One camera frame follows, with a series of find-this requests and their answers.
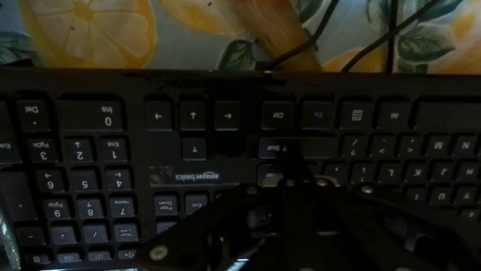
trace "floral pattern fabric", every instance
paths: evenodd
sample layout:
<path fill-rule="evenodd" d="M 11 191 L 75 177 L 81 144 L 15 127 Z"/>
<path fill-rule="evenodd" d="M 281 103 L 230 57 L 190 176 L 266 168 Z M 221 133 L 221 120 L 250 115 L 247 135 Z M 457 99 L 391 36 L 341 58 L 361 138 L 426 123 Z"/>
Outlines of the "floral pattern fabric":
<path fill-rule="evenodd" d="M 0 0 L 0 64 L 133 69 L 262 69 L 269 58 L 232 0 Z M 400 1 L 402 22 L 430 0 Z M 313 34 L 331 0 L 290 0 Z M 340 70 L 390 30 L 391 0 L 340 0 L 316 42 L 325 70 Z M 441 0 L 355 72 L 481 73 L 481 0 Z"/>

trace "dark cable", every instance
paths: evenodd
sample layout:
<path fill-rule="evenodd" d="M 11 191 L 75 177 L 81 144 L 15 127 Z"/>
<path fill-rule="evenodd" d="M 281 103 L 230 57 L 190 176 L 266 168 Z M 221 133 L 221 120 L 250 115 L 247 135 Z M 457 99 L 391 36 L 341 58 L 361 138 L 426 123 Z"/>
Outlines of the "dark cable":
<path fill-rule="evenodd" d="M 418 11 L 411 14 L 408 19 L 405 19 L 402 23 L 399 23 L 393 31 L 384 34 L 369 46 L 366 46 L 359 54 L 356 54 L 344 67 L 343 72 L 349 72 L 359 60 L 363 60 L 367 54 L 370 54 L 373 49 L 385 43 L 387 40 L 393 39 L 396 34 L 399 34 L 402 30 L 405 30 L 408 25 L 415 22 L 420 16 L 423 16 L 426 11 L 429 11 L 432 7 L 435 7 L 441 0 L 432 0 L 430 2 L 424 4 Z"/>
<path fill-rule="evenodd" d="M 301 54 L 302 51 L 314 46 L 316 42 L 319 40 L 319 37 L 322 36 L 322 33 L 325 31 L 326 25 L 329 23 L 329 20 L 331 20 L 331 17 L 332 17 L 332 13 L 334 13 L 338 1 L 340 1 L 340 0 L 332 0 L 332 1 L 329 2 L 325 16 L 323 16 L 322 20 L 319 22 L 319 25 L 317 25 L 314 34 L 310 37 L 310 40 L 307 40 L 305 43 L 301 43 L 299 46 L 296 46 L 296 48 L 287 51 L 286 54 L 274 58 L 274 60 L 265 67 L 265 70 L 269 70 L 269 69 L 272 69 L 272 67 L 275 67 L 275 66 L 287 61 L 289 58 Z"/>
<path fill-rule="evenodd" d="M 399 16 L 400 0 L 393 0 L 390 5 L 390 31 L 396 30 L 397 16 Z M 396 36 L 390 39 L 388 43 L 388 60 L 387 60 L 387 73 L 393 73 L 394 57 L 396 57 Z"/>

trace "lemon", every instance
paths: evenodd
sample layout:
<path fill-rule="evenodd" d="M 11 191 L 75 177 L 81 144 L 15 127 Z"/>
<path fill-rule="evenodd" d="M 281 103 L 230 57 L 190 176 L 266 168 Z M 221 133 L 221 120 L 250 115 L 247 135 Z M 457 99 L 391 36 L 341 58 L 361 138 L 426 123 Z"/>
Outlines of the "lemon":
<path fill-rule="evenodd" d="M 146 0 L 20 0 L 30 36 L 45 64 L 143 67 L 157 45 Z"/>
<path fill-rule="evenodd" d="M 480 73 L 481 72 L 481 1 L 469 0 L 451 22 L 457 40 L 456 51 L 430 66 L 433 73 Z"/>
<path fill-rule="evenodd" d="M 172 16 L 191 30 L 241 37 L 248 33 L 230 0 L 160 0 Z"/>
<path fill-rule="evenodd" d="M 337 55 L 335 58 L 331 58 L 322 64 L 323 70 L 326 72 L 338 72 L 341 70 L 355 55 L 358 55 L 363 51 L 363 48 L 353 48 L 346 51 L 341 55 Z M 350 72 L 384 72 L 385 70 L 385 61 L 387 61 L 387 49 L 378 48 L 367 54 L 364 58 L 361 58 Z"/>

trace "keyboard key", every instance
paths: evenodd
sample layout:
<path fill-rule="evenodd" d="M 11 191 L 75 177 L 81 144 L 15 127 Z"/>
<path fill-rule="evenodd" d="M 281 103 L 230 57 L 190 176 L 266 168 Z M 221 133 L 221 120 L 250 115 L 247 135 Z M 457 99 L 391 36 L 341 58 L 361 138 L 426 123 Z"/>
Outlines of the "keyboard key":
<path fill-rule="evenodd" d="M 346 135 L 343 139 L 343 156 L 364 157 L 369 139 L 366 135 Z"/>
<path fill-rule="evenodd" d="M 104 173 L 104 182 L 110 191 L 131 191 L 133 177 L 128 168 L 107 168 Z"/>
<path fill-rule="evenodd" d="M 208 139 L 206 138 L 184 138 L 182 156 L 185 160 L 206 160 L 208 159 Z"/>
<path fill-rule="evenodd" d="M 29 139 L 30 160 L 35 163 L 57 162 L 57 148 L 54 139 L 33 138 Z"/>
<path fill-rule="evenodd" d="M 128 145 L 125 138 L 102 138 L 101 157 L 104 162 L 128 162 Z"/>
<path fill-rule="evenodd" d="M 376 168 L 375 163 L 370 162 L 356 162 L 352 165 L 350 182 L 375 182 Z"/>
<path fill-rule="evenodd" d="M 257 167 L 257 183 L 263 188 L 277 186 L 283 177 L 283 170 L 275 163 L 269 162 Z"/>
<path fill-rule="evenodd" d="M 409 102 L 384 100 L 379 105 L 379 129 L 406 129 L 409 121 Z"/>
<path fill-rule="evenodd" d="M 379 183 L 387 183 L 387 185 L 402 183 L 402 163 L 399 163 L 399 162 L 381 163 L 378 180 L 379 180 Z"/>
<path fill-rule="evenodd" d="M 215 102 L 215 129 L 239 130 L 241 127 L 241 103 L 236 100 Z"/>
<path fill-rule="evenodd" d="M 0 163 L 20 163 L 21 156 L 12 118 L 5 100 L 0 99 Z"/>
<path fill-rule="evenodd" d="M 71 162 L 93 162 L 93 150 L 89 138 L 65 139 L 66 159 Z"/>
<path fill-rule="evenodd" d="M 478 102 L 423 100 L 417 109 L 415 127 L 423 130 L 480 130 Z"/>
<path fill-rule="evenodd" d="M 406 191 L 406 197 L 426 203 L 427 189 L 424 186 L 411 186 Z"/>
<path fill-rule="evenodd" d="M 471 221 L 480 221 L 480 209 L 463 209 L 460 216 Z"/>
<path fill-rule="evenodd" d="M 119 100 L 59 100 L 57 115 L 63 130 L 122 130 Z"/>
<path fill-rule="evenodd" d="M 421 135 L 402 135 L 399 154 L 402 157 L 417 157 L 421 153 L 423 136 Z"/>
<path fill-rule="evenodd" d="M 478 144 L 478 136 L 460 135 L 456 138 L 453 154 L 454 156 L 471 156 L 475 153 L 477 144 Z"/>
<path fill-rule="evenodd" d="M 170 100 L 146 100 L 145 109 L 149 130 L 173 129 L 173 108 Z"/>
<path fill-rule="evenodd" d="M 72 225 L 53 225 L 50 227 L 51 240 L 56 245 L 75 245 L 77 233 Z"/>
<path fill-rule="evenodd" d="M 450 145 L 450 136 L 447 135 L 430 135 L 426 145 L 426 156 L 447 156 Z"/>
<path fill-rule="evenodd" d="M 131 197 L 110 198 L 110 213 L 114 218 L 136 216 L 134 198 Z"/>
<path fill-rule="evenodd" d="M 98 173 L 92 168 L 72 170 L 71 186 L 77 192 L 92 192 L 99 189 Z"/>
<path fill-rule="evenodd" d="M 259 157 L 277 159 L 290 147 L 299 150 L 305 159 L 326 159 L 337 156 L 335 136 L 265 136 L 259 139 Z"/>
<path fill-rule="evenodd" d="M 427 165 L 424 162 L 409 162 L 406 167 L 406 183 L 426 183 Z"/>
<path fill-rule="evenodd" d="M 302 129 L 331 129 L 335 123 L 334 102 L 305 100 L 302 102 Z"/>
<path fill-rule="evenodd" d="M 20 227 L 17 228 L 17 234 L 21 245 L 45 245 L 44 230 L 41 227 Z"/>
<path fill-rule="evenodd" d="M 87 258 L 89 261 L 110 261 L 111 254 L 110 251 L 89 251 Z"/>
<path fill-rule="evenodd" d="M 62 264 L 72 264 L 72 263 L 80 263 L 81 257 L 80 257 L 80 252 L 60 252 L 57 254 L 57 260 Z"/>
<path fill-rule="evenodd" d="M 86 224 L 83 227 L 86 243 L 105 243 L 108 242 L 105 224 Z"/>
<path fill-rule="evenodd" d="M 137 257 L 137 249 L 119 249 L 121 260 L 133 260 Z"/>
<path fill-rule="evenodd" d="M 335 179 L 341 185 L 347 185 L 349 171 L 344 162 L 328 162 L 325 163 L 323 174 Z"/>
<path fill-rule="evenodd" d="M 372 127 L 373 126 L 373 102 L 343 102 L 341 105 L 341 127 Z"/>
<path fill-rule="evenodd" d="M 262 103 L 262 129 L 293 129 L 296 103 L 293 100 L 265 100 Z"/>
<path fill-rule="evenodd" d="M 372 156 L 387 157 L 393 156 L 396 138 L 391 135 L 375 135 L 372 142 Z"/>
<path fill-rule="evenodd" d="M 185 213 L 191 215 L 209 203 L 208 194 L 187 194 Z"/>
<path fill-rule="evenodd" d="M 182 130 L 206 130 L 208 105 L 205 100 L 181 102 L 181 129 Z"/>
<path fill-rule="evenodd" d="M 456 180 L 459 182 L 475 182 L 480 176 L 478 162 L 462 162 L 457 168 Z"/>
<path fill-rule="evenodd" d="M 179 198 L 175 194 L 163 194 L 154 198 L 155 213 L 158 216 L 179 215 Z"/>
<path fill-rule="evenodd" d="M 50 264 L 51 258 L 47 252 L 26 252 L 24 255 L 29 264 Z"/>
<path fill-rule="evenodd" d="M 38 219 L 26 173 L 0 171 L 0 195 L 12 221 Z"/>
<path fill-rule="evenodd" d="M 430 204 L 433 206 L 450 206 L 451 204 L 451 186 L 435 186 L 430 195 Z"/>
<path fill-rule="evenodd" d="M 35 177 L 41 192 L 65 191 L 65 180 L 60 170 L 36 170 Z"/>
<path fill-rule="evenodd" d="M 21 163 L 17 138 L 11 130 L 0 130 L 0 163 Z"/>
<path fill-rule="evenodd" d="M 48 132 L 50 120 L 44 100 L 23 99 L 17 100 L 20 124 L 26 132 Z"/>
<path fill-rule="evenodd" d="M 44 210 L 48 219 L 69 219 L 71 207 L 65 198 L 48 198 L 44 200 Z"/>
<path fill-rule="evenodd" d="M 459 186 L 454 195 L 454 203 L 457 204 L 474 204 L 477 201 L 478 188 L 477 186 Z"/>
<path fill-rule="evenodd" d="M 176 224 L 176 221 L 160 221 L 160 222 L 157 222 L 157 233 L 160 234 L 160 233 L 163 233 L 163 231 L 166 231 L 166 230 L 169 230 L 170 227 L 173 227 Z"/>
<path fill-rule="evenodd" d="M 114 224 L 114 236 L 117 242 L 139 242 L 137 224 Z"/>
<path fill-rule="evenodd" d="M 81 219 L 104 218 L 101 198 L 78 198 L 77 212 Z"/>
<path fill-rule="evenodd" d="M 453 162 L 435 162 L 432 170 L 433 182 L 453 182 L 454 165 Z"/>

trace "black keyboard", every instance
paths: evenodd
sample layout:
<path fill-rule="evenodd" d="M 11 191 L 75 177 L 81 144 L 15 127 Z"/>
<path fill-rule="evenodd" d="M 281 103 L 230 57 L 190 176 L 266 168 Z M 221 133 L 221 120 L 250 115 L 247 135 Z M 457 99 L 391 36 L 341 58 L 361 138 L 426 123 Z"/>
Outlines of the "black keyboard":
<path fill-rule="evenodd" d="M 481 76 L 0 69 L 0 188 L 24 267 L 131 267 L 137 248 L 301 150 L 480 218 Z"/>

